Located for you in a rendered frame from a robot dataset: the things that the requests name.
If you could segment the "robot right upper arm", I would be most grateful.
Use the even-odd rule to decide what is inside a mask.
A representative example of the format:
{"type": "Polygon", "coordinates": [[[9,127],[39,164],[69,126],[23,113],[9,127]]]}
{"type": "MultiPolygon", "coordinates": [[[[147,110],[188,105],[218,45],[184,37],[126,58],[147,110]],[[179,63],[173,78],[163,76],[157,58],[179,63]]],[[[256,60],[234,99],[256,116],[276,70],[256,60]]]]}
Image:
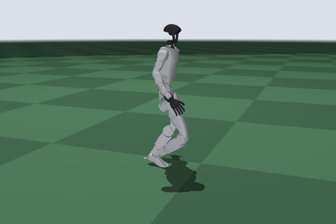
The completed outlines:
{"type": "Polygon", "coordinates": [[[152,72],[152,78],[153,79],[154,79],[154,73],[156,71],[160,72],[160,70],[163,68],[163,65],[164,65],[165,61],[168,59],[168,57],[169,57],[169,51],[168,50],[162,49],[162,50],[158,51],[157,60],[156,60],[156,63],[155,63],[155,66],[154,66],[154,69],[153,69],[153,72],[152,72]]]}

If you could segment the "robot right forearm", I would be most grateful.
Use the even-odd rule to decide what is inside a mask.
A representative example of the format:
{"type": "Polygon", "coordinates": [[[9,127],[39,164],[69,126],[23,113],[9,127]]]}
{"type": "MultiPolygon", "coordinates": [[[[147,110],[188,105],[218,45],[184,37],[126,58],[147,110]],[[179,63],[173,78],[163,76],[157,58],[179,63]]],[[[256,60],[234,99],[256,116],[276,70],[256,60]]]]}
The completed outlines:
{"type": "Polygon", "coordinates": [[[155,81],[155,85],[160,90],[160,94],[162,96],[165,96],[167,99],[169,99],[171,97],[171,94],[168,92],[168,89],[166,88],[164,81],[162,79],[161,73],[159,71],[156,71],[154,73],[154,81],[155,81]]]}

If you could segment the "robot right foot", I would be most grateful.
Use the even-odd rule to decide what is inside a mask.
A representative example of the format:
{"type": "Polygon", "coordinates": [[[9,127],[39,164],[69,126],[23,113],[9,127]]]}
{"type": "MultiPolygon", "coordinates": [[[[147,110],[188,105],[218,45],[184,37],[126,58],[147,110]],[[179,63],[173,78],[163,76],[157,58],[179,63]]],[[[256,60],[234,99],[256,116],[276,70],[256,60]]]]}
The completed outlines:
{"type": "MultiPolygon", "coordinates": [[[[163,160],[161,159],[161,157],[155,158],[153,157],[154,153],[150,153],[147,156],[147,159],[154,162],[156,165],[158,165],[159,167],[168,167],[169,165],[163,160]]],[[[154,155],[155,156],[155,155],[154,155]]]]}

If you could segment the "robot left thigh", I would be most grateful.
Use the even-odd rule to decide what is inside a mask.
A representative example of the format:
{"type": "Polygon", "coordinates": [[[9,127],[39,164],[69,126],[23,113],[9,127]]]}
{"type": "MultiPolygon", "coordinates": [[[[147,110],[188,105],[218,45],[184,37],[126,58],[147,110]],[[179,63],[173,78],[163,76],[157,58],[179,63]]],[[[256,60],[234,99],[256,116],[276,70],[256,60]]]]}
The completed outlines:
{"type": "MultiPolygon", "coordinates": [[[[178,93],[177,92],[174,92],[174,99],[177,99],[179,100],[179,96],[178,96],[178,93]]],[[[181,108],[181,107],[180,107],[181,108]]],[[[171,121],[171,120],[170,120],[171,121]]],[[[163,129],[163,134],[165,136],[171,136],[173,135],[173,133],[175,132],[176,130],[176,127],[174,126],[174,124],[171,122],[170,125],[167,125],[164,127],[163,129]]]]}

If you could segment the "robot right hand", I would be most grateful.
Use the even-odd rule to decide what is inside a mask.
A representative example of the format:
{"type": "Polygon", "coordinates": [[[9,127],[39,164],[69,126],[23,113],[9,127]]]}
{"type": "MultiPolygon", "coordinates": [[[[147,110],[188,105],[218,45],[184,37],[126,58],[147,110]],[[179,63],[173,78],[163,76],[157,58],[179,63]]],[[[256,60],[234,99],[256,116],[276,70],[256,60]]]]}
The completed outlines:
{"type": "Polygon", "coordinates": [[[172,95],[171,95],[171,97],[169,99],[167,99],[165,96],[164,96],[164,98],[165,98],[165,100],[167,102],[170,103],[170,106],[174,110],[176,116],[177,116],[177,112],[179,113],[179,115],[181,115],[180,112],[179,112],[179,110],[181,111],[182,114],[183,114],[183,111],[185,112],[184,108],[180,105],[180,104],[185,105],[183,102],[181,102],[181,101],[179,101],[177,99],[174,99],[174,97],[172,95]],[[182,109],[180,107],[183,109],[183,111],[182,111],[182,109]],[[175,108],[176,108],[177,112],[176,112],[175,108]]]}

